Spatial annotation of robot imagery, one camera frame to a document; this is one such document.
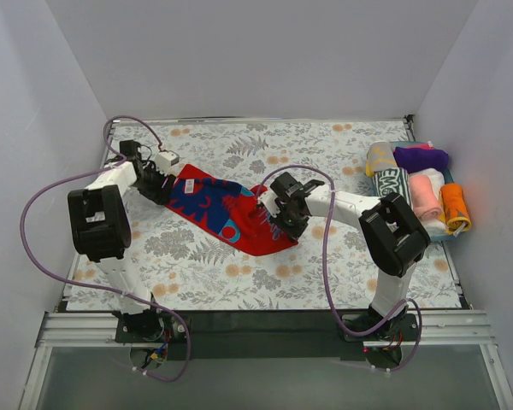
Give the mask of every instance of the floral tablecloth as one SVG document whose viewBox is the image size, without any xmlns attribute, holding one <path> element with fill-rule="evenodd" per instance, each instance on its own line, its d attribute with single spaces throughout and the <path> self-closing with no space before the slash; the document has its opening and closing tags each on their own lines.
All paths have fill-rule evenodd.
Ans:
<svg viewBox="0 0 513 410">
<path fill-rule="evenodd" d="M 369 145 L 375 140 L 406 140 L 401 121 L 203 123 L 155 125 L 165 147 L 180 155 L 178 172 L 191 163 L 220 179 L 251 188 L 277 167 L 303 164 L 321 169 L 338 190 L 372 195 L 364 175 Z M 142 127 L 121 123 L 115 143 L 137 139 L 156 147 Z M 292 170 L 305 182 L 318 178 Z M 129 257 L 157 301 L 181 310 L 327 308 L 321 278 L 324 219 L 313 218 L 299 245 L 275 255 L 253 257 L 218 241 L 136 190 L 124 196 L 133 243 Z M 329 281 L 338 308 L 365 308 L 376 289 L 377 267 L 356 229 L 333 222 L 329 232 Z M 74 271 L 78 280 L 107 284 L 84 256 Z M 69 311 L 117 309 L 108 292 L 73 287 L 66 293 Z M 459 308 L 445 252 L 432 244 L 416 269 L 409 296 L 423 308 Z"/>
</svg>

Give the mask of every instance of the white tag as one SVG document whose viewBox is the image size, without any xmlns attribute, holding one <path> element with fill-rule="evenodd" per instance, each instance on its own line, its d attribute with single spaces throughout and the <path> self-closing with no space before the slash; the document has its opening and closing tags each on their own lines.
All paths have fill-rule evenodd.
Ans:
<svg viewBox="0 0 513 410">
<path fill-rule="evenodd" d="M 185 194 L 191 194 L 194 192 L 194 180 L 187 179 L 185 182 Z"/>
</svg>

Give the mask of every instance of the red cloth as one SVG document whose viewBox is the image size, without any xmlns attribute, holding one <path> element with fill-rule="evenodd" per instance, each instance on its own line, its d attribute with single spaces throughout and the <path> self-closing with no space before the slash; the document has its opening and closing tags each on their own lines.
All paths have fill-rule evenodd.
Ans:
<svg viewBox="0 0 513 410">
<path fill-rule="evenodd" d="M 167 207 L 249 255 L 270 255 L 296 245 L 269 222 L 266 208 L 257 208 L 257 188 L 247 190 L 186 165 L 174 182 Z"/>
</svg>

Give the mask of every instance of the white towel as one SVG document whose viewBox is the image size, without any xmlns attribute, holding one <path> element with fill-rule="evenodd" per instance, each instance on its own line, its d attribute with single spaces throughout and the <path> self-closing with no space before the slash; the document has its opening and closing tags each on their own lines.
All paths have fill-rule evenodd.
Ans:
<svg viewBox="0 0 513 410">
<path fill-rule="evenodd" d="M 443 176 L 443 173 L 440 173 L 435 168 L 428 168 L 418 173 L 412 173 L 411 175 L 427 175 L 431 181 L 433 194 L 437 200 L 439 200 L 441 186 L 445 184 L 445 177 Z M 445 223 L 441 220 L 438 220 L 437 218 L 433 218 L 432 220 L 421 220 L 420 222 L 430 237 L 438 237 L 445 235 L 446 233 Z"/>
</svg>

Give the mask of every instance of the purple towel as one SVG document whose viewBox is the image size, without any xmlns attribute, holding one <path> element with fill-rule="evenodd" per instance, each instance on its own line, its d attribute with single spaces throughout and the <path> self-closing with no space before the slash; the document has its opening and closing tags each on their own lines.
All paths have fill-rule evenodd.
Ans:
<svg viewBox="0 0 513 410">
<path fill-rule="evenodd" d="M 417 173 L 428 168 L 435 168 L 442 173 L 448 166 L 448 154 L 442 149 L 421 149 L 398 147 L 393 152 L 398 167 L 407 173 Z"/>
</svg>

